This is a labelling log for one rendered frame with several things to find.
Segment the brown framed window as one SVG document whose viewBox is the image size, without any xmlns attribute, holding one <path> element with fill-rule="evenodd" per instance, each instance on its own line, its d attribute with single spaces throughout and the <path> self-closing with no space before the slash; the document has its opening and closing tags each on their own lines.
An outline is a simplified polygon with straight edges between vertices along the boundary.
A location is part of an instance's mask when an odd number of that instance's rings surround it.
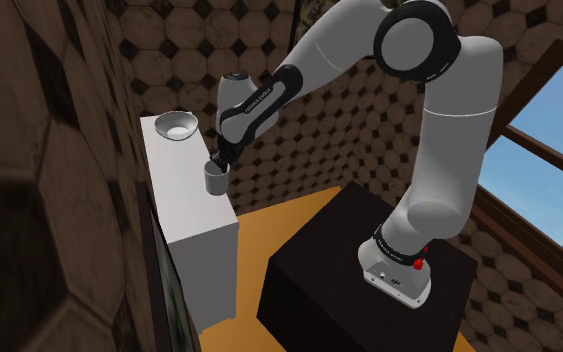
<svg viewBox="0 0 563 352">
<path fill-rule="evenodd" d="M 497 109 L 490 134 L 499 151 L 515 148 L 516 161 L 530 162 L 550 173 L 541 182 L 538 199 L 526 201 L 519 214 L 483 187 L 477 189 L 472 218 L 494 235 L 508 253 L 530 269 L 563 298 L 563 147 L 551 147 L 553 134 L 563 128 L 563 103 L 555 112 L 543 113 L 548 123 L 539 137 L 531 134 L 533 115 L 519 118 L 528 103 L 563 68 L 563 40 L 555 40 Z M 513 127 L 515 121 L 520 125 Z"/>
</svg>

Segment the grey cup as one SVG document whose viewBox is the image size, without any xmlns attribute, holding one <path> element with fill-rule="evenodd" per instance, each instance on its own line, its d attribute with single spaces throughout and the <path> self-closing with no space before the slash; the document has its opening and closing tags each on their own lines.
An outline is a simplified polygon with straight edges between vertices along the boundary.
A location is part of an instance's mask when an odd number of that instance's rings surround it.
<svg viewBox="0 0 563 352">
<path fill-rule="evenodd" d="M 227 192 L 230 179 L 230 167 L 219 167 L 213 160 L 204 164 L 204 181 L 207 192 L 214 196 L 220 196 Z"/>
</svg>

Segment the white cabinet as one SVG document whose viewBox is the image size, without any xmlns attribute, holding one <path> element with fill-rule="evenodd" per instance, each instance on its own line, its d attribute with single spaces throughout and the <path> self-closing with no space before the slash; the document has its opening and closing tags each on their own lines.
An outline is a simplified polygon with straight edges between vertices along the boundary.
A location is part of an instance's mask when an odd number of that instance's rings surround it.
<svg viewBox="0 0 563 352">
<path fill-rule="evenodd" d="M 235 317 L 239 223 L 225 195 L 206 191 L 209 153 L 199 132 L 161 136 L 140 119 L 159 223 L 198 332 Z"/>
</svg>

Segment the dark framed wall picture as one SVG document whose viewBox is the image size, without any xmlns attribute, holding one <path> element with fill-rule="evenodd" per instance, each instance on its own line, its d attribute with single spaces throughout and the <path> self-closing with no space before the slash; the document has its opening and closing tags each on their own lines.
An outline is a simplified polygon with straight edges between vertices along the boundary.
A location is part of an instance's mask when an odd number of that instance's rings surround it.
<svg viewBox="0 0 563 352">
<path fill-rule="evenodd" d="M 135 184 L 156 352 L 201 352 L 148 185 Z"/>
</svg>

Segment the dark robot stand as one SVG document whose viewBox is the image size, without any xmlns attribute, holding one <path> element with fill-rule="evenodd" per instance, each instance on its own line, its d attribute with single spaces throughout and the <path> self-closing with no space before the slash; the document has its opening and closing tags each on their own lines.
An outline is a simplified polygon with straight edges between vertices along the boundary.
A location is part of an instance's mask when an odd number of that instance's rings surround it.
<svg viewBox="0 0 563 352">
<path fill-rule="evenodd" d="M 357 251 L 392 209 L 351 182 L 270 257 L 257 318 L 286 352 L 453 352 L 478 263 L 433 240 L 425 304 L 379 291 Z"/>
</svg>

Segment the white bowl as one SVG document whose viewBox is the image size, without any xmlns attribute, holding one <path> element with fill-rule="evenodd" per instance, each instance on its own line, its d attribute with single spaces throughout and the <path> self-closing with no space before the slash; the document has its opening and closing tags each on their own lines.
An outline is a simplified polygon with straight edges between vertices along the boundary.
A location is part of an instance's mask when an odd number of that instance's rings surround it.
<svg viewBox="0 0 563 352">
<path fill-rule="evenodd" d="M 155 119 L 154 127 L 160 136 L 172 141 L 182 141 L 198 130 L 198 119 L 188 111 L 169 111 Z"/>
</svg>

